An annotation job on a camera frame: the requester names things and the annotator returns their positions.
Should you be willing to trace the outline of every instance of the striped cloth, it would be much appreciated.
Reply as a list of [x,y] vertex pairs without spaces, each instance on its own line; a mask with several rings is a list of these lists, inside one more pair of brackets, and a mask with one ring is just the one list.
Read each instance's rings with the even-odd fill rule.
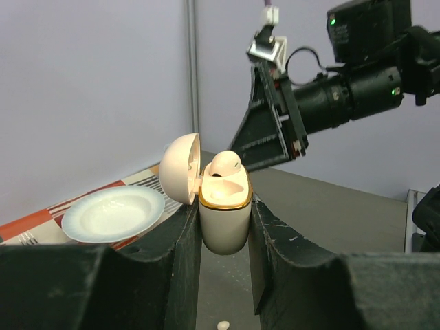
[[126,177],[120,181],[113,182],[112,184],[103,186],[99,189],[95,189],[81,196],[74,197],[67,201],[58,203],[50,208],[35,212],[24,218],[18,219],[6,225],[0,226],[0,242],[2,245],[20,244],[20,235],[25,232],[31,232],[32,236],[41,244],[64,244],[64,243],[76,243],[69,239],[61,229],[61,220],[67,210],[80,198],[90,195],[99,190],[117,187],[117,186],[145,186],[155,189],[162,194],[165,198],[165,211],[162,214],[159,221],[146,232],[136,235],[130,239],[122,242],[111,244],[113,248],[119,250],[120,248],[138,240],[147,232],[153,230],[156,226],[167,220],[173,215],[177,209],[181,206],[180,203],[173,201],[166,196],[159,183],[158,178],[159,166],[154,166],[148,170],[143,170],[139,173]]

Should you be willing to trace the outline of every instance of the wall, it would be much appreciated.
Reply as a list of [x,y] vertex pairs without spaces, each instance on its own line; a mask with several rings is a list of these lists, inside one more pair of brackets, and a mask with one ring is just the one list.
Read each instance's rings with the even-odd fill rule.
[[0,3],[0,224],[190,133],[183,1]]
[[[322,64],[334,63],[326,13],[341,0],[276,0],[289,51],[316,48]],[[199,1],[199,83],[201,140],[207,151],[228,147],[245,113],[250,64],[245,51],[257,29],[263,1]],[[412,2],[414,24],[440,30],[437,0]],[[318,68],[313,56],[299,54],[289,72],[306,82]],[[305,158],[279,169],[378,195],[403,199],[409,188],[427,190],[440,181],[440,96],[422,108],[408,96],[389,113],[309,137]]]

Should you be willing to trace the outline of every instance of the gold rim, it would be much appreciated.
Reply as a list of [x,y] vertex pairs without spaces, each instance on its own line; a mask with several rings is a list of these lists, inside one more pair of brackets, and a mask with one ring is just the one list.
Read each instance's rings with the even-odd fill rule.
[[[207,166],[205,166],[205,168],[201,172],[202,182],[203,182],[203,177],[204,177],[204,174],[205,174],[206,167]],[[249,173],[248,173],[248,171],[246,169],[245,169],[245,171],[246,171],[246,175],[247,175],[248,194],[247,194],[246,200],[243,203],[241,203],[239,205],[235,205],[235,206],[218,206],[218,205],[214,205],[214,204],[210,203],[209,201],[206,201],[206,199],[204,199],[204,196],[203,196],[203,194],[201,192],[201,186],[202,185],[200,185],[200,187],[199,187],[199,200],[200,200],[200,203],[203,206],[205,206],[206,208],[209,208],[211,210],[222,210],[222,211],[239,210],[241,208],[245,208],[246,206],[248,206],[249,203],[252,200],[252,193],[253,193],[253,191],[252,191],[252,185],[250,184]]]

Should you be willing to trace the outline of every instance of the black cable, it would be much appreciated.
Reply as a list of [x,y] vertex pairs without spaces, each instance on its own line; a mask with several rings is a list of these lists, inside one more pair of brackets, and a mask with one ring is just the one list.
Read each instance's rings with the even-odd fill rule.
[[[302,46],[302,47],[299,47],[299,48],[295,49],[295,50],[289,55],[289,57],[287,58],[287,60],[286,60],[286,64],[285,64],[285,72],[286,72],[287,76],[289,76],[289,62],[290,62],[291,58],[292,58],[295,54],[297,54],[297,53],[299,53],[299,52],[302,52],[302,51],[308,51],[308,52],[311,52],[311,53],[315,56],[315,58],[316,58],[316,62],[317,62],[317,64],[318,64],[319,68],[322,70],[322,72],[337,72],[337,73],[340,73],[340,72],[341,72],[341,69],[342,69],[341,67],[324,67],[324,66],[322,66],[317,51],[316,51],[314,48],[312,48],[312,47],[309,47],[309,46]],[[290,79],[290,82],[291,82],[291,84],[292,84],[293,86],[305,86],[305,85],[308,84],[308,82],[303,83],[303,84],[301,84],[301,83],[299,83],[299,82],[295,82],[294,80],[292,80],[292,79],[290,78],[290,76],[289,76],[289,79]]]

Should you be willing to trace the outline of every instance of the white plate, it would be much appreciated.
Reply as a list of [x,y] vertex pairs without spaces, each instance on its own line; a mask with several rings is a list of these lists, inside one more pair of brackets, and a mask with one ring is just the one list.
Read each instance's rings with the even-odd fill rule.
[[152,188],[108,188],[78,200],[64,214],[61,227],[82,243],[114,243],[149,229],[165,209],[165,199]]

